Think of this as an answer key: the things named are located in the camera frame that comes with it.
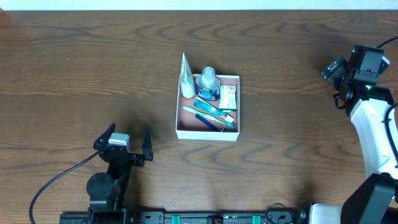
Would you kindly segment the white cardboard box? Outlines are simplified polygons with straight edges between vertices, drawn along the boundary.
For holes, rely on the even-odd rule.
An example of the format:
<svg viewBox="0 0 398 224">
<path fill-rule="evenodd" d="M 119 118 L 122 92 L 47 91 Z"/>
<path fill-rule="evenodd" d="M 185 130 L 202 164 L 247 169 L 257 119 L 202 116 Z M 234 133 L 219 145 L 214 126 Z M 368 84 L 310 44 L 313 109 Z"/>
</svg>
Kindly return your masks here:
<svg viewBox="0 0 398 224">
<path fill-rule="evenodd" d="M 183 106 L 195 108 L 198 111 L 203 111 L 193 105 L 196 97 L 186 99 L 180 92 L 180 84 L 177 84 L 177 108 L 175 119 L 175 132 L 179 139 L 194 139 L 194 140 L 217 140 L 217 141 L 236 141 L 240 134 L 240 77 L 234 75 L 216 75 L 220 79 L 222 85 L 233 85 L 236 87 L 236 111 L 229 112 L 234 118 L 235 130 L 222 131 L 224 125 L 216 121 L 210 121 L 215 125 L 218 131 L 213 131 L 205 123 L 201 122 L 195 117 L 194 113 L 183 109 Z"/>
</svg>

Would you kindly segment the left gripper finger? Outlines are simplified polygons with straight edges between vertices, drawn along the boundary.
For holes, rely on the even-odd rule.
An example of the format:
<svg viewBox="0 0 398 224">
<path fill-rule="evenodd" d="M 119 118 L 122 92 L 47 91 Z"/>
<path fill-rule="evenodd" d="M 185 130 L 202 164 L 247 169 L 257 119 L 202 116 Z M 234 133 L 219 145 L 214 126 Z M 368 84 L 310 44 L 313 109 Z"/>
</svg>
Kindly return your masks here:
<svg viewBox="0 0 398 224">
<path fill-rule="evenodd" d="M 99 137 L 94 141 L 94 146 L 104 146 L 108 143 L 111 135 L 114 133 L 116 124 L 111 123 L 109 128 Z"/>
<path fill-rule="evenodd" d="M 147 131 L 145 133 L 141 149 L 143 151 L 143 154 L 152 154 L 152 143 L 150 140 L 150 129 L 147 129 Z"/>
</svg>

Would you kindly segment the white lotion tube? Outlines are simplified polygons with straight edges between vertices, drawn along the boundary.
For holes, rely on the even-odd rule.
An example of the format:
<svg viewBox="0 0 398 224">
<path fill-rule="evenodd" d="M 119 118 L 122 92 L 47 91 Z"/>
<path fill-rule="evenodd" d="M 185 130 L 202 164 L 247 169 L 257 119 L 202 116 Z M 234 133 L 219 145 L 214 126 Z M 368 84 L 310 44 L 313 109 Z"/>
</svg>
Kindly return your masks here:
<svg viewBox="0 0 398 224">
<path fill-rule="evenodd" d="M 195 81 L 185 53 L 182 55 L 180 69 L 180 91 L 181 95 L 187 99 L 193 98 L 196 95 Z"/>
</svg>

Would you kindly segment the clear pump soap bottle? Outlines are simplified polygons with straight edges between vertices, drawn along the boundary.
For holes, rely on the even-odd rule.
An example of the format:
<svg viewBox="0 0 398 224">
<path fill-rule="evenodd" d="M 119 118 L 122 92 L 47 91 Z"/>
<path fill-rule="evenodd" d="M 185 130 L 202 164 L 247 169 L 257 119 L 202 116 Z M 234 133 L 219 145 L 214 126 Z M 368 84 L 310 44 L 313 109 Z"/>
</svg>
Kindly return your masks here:
<svg viewBox="0 0 398 224">
<path fill-rule="evenodd" d="M 195 79 L 197 95 L 208 101 L 217 101 L 220 98 L 221 82 L 215 75 L 213 67 L 205 67 L 202 74 Z"/>
</svg>

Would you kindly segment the green white toothbrush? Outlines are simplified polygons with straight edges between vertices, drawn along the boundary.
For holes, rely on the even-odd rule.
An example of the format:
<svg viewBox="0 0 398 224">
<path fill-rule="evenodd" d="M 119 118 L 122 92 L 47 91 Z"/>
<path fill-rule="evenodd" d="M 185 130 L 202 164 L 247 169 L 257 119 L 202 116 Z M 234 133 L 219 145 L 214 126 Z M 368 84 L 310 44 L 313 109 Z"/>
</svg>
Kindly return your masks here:
<svg viewBox="0 0 398 224">
<path fill-rule="evenodd" d="M 215 121 L 215 122 L 217 122 L 217 123 L 221 123 L 221 124 L 223 124 L 223 125 L 224 125 L 226 128 L 228 128 L 228 129 L 235 129 L 235 127 L 236 127 L 235 124 L 232 123 L 232 122 L 229 122 L 229 121 L 222 121 L 222 120 L 220 120 L 220 119 L 215 118 L 214 116 L 212 116 L 212 115 L 210 115 L 210 114 L 203 113 L 203 112 L 198 111 L 198 110 L 196 110 L 196 109 L 194 109 L 194 108 L 192 108 L 192 107 L 183 106 L 183 109 L 184 109 L 185 111 L 188 111 L 188 112 L 191 112 L 191 113 L 200 115 L 200 116 L 202 116 L 202 117 L 204 117 L 204 118 L 206 118 L 206 119 L 208 119 L 208 120 L 210 120 L 210 121 Z"/>
</svg>

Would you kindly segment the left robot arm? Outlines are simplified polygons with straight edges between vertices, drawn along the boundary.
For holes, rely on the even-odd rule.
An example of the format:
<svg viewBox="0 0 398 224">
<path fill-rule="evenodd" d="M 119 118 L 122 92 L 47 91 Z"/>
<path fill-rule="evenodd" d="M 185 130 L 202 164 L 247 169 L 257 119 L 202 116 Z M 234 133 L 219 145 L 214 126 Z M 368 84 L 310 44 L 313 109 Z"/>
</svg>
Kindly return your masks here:
<svg viewBox="0 0 398 224">
<path fill-rule="evenodd" d="M 150 131 L 146 131 L 140 154 L 129 152 L 130 138 L 127 134 L 115 132 L 113 123 L 93 144 L 99 157 L 108 163 L 106 172 L 90 177 L 86 191 L 90 196 L 88 223 L 130 223 L 134 214 L 123 207 L 123 198 L 133 167 L 143 167 L 152 161 L 154 152 Z"/>
</svg>

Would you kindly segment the red green toothpaste tube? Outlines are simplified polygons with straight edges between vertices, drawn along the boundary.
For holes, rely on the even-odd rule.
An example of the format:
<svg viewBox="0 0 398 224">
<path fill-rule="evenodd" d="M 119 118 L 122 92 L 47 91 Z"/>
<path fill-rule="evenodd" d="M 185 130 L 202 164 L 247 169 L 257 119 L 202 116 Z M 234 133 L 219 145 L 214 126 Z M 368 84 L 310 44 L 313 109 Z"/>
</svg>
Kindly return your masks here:
<svg viewBox="0 0 398 224">
<path fill-rule="evenodd" d="M 201 110 L 207 111 L 217 117 L 220 117 L 227 122 L 232 123 L 234 121 L 234 118 L 231 115 L 229 115 L 228 113 L 225 113 L 224 111 L 221 111 L 220 109 L 207 103 L 205 100 L 201 99 L 200 97 L 197 97 L 195 99 L 195 102 L 193 103 L 193 105 Z"/>
</svg>

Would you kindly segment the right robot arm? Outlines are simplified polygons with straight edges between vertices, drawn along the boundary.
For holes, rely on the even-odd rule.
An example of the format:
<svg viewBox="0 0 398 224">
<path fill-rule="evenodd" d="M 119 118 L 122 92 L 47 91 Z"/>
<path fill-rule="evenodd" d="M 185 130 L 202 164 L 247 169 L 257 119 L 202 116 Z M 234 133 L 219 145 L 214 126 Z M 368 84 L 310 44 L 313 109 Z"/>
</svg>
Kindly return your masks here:
<svg viewBox="0 0 398 224">
<path fill-rule="evenodd" d="M 322 71 L 337 91 L 335 106 L 350 117 L 360 141 L 366 180 L 342 205 L 312 204 L 301 223 L 397 223 L 397 103 L 378 86 L 390 61 L 380 46 L 355 45 Z"/>
</svg>

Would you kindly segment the green white soap box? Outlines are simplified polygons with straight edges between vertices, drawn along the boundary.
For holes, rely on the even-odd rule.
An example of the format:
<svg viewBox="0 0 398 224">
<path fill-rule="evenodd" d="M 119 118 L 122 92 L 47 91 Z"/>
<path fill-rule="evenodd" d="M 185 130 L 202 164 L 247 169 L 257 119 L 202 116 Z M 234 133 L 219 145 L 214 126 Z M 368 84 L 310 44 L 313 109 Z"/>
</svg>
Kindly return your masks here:
<svg viewBox="0 0 398 224">
<path fill-rule="evenodd" d="M 221 111 L 236 111 L 236 86 L 221 85 L 219 107 Z"/>
</svg>

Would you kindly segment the blue disposable razor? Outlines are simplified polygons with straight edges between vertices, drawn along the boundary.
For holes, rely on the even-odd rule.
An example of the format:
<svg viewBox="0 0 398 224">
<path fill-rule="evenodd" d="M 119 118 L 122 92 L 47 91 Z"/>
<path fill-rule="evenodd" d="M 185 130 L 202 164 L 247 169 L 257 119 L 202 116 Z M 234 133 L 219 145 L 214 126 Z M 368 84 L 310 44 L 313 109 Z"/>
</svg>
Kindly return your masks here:
<svg viewBox="0 0 398 224">
<path fill-rule="evenodd" d="M 196 114 L 195 115 L 196 119 L 198 119 L 199 121 L 201 121 L 203 124 L 205 124 L 206 126 L 208 126 L 212 131 L 215 132 L 222 132 L 221 129 L 217 128 L 213 123 L 211 123 L 211 121 L 215 121 L 217 123 L 221 123 L 224 124 L 224 121 L 220 121 L 217 118 L 215 118 L 212 115 L 200 115 L 200 114 Z"/>
</svg>

